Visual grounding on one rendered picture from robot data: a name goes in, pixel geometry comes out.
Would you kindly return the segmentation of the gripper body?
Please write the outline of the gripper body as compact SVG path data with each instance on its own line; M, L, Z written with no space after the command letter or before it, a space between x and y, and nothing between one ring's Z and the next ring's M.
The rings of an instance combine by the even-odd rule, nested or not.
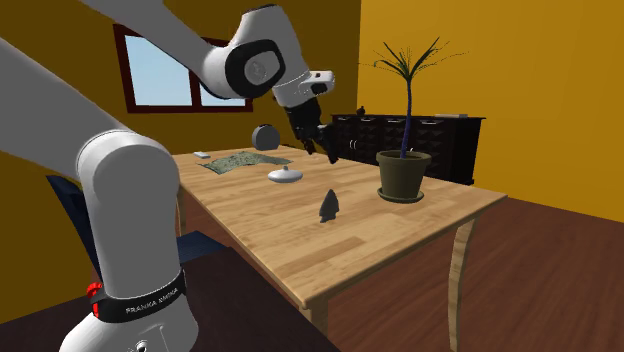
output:
M298 140L312 140L321 124L321 108L316 97L294 106L284 108L290 126Z

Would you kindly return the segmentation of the white flat lidded dish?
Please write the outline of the white flat lidded dish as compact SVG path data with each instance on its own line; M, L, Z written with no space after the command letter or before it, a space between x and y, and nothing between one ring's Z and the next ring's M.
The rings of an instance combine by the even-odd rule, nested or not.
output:
M279 170L269 172L267 177L276 183L293 183L301 180L303 173L298 170L290 170L287 165L284 165Z

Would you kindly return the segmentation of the grey round speaker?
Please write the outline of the grey round speaker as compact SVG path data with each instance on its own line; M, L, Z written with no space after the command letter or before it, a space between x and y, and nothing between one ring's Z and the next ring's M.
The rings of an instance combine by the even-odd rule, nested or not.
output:
M252 144L256 150L275 150L280 145L279 131L271 124L262 124L252 133Z

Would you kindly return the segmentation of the dark grey pointed figure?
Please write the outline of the dark grey pointed figure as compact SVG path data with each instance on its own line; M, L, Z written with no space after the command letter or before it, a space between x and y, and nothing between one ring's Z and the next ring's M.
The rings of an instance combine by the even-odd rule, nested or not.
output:
M325 223L336 218L339 212L339 201L333 189L330 189L319 209L320 222Z

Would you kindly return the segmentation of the grey patterned mat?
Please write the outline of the grey patterned mat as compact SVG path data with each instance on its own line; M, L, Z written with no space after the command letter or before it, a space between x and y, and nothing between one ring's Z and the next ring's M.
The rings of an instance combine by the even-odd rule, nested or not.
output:
M289 159L241 151L227 157L215 159L209 163L204 163L202 167L221 175L242 166L258 164L287 165L289 163L291 163Z

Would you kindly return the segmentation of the potted palm plant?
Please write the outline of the potted palm plant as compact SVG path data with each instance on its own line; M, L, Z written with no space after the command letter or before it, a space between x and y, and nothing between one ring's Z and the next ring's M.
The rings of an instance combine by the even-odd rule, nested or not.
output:
M384 46L391 56L386 57L377 52L379 56L377 60L372 63L364 63L364 66L398 75L406 85L407 108L401 147L399 150L380 151L376 154L381 181L378 194L387 201L403 204L417 202L420 199L420 187L424 173L431 163L431 157L428 154L407 150L412 125L413 80L419 72L427 68L437 66L449 58L468 54L468 51L465 51L433 59L449 44L449 41L438 44L439 40L440 38L437 37L417 60L413 60L410 47L394 51L384 42Z

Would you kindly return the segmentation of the wooden table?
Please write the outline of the wooden table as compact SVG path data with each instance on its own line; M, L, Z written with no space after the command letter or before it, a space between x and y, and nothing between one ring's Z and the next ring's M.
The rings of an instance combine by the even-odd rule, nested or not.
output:
M330 164L323 154L281 146L270 156L302 171L295 183L273 183L272 164L242 166L222 175L203 160L174 160L190 194L294 300L321 332L328 301L435 238L454 230L448 279L450 351L459 352L461 292L469 243L479 217L505 194L424 178L422 200L399 204L377 193L377 167L350 160ZM320 222L333 189L339 212Z

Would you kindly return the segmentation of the black sideboard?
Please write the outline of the black sideboard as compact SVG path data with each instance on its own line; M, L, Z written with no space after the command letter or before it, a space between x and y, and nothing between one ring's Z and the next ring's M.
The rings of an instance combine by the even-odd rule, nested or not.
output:
M334 114L332 122L341 159L377 165L378 152L401 148L406 118ZM432 157L427 177L472 185L481 123L480 117L413 116L407 149Z

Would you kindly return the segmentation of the red framed window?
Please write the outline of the red framed window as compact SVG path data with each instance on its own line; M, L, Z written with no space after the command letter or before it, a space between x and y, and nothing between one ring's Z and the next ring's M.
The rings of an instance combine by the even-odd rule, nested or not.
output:
M136 32L113 26L126 109L129 113L246 113L251 99L221 100L200 86L187 68Z

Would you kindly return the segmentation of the dark robot stand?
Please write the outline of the dark robot stand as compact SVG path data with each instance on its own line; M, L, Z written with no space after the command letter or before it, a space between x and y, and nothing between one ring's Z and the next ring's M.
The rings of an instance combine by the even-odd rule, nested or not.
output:
M234 249L183 264L199 326L190 352L340 352ZM76 298L0 324L0 352L58 352L90 312Z

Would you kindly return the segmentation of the dark blue chair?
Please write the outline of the dark blue chair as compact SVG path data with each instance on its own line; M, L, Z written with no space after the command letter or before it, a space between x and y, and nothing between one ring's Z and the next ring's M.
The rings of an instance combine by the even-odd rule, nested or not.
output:
M98 278L102 279L88 210L82 190L62 176L47 175L46 179L76 229L89 259L98 274ZM224 245L200 231L193 231L177 237L177 247L180 262L185 263L203 255L221 250L224 248Z

